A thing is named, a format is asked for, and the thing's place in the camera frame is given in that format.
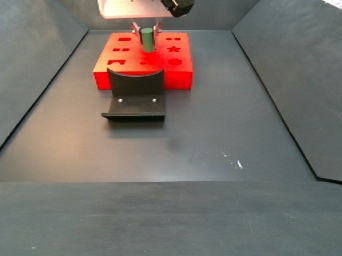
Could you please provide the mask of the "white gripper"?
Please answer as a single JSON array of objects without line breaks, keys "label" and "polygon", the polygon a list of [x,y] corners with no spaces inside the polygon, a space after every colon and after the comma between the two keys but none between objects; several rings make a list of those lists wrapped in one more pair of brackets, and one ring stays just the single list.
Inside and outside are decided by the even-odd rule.
[{"label": "white gripper", "polygon": [[[106,19],[171,17],[160,0],[98,0],[98,7]],[[135,21],[131,22],[131,30],[139,34],[140,26]],[[156,35],[162,33],[162,21],[156,21],[154,32]]]}]

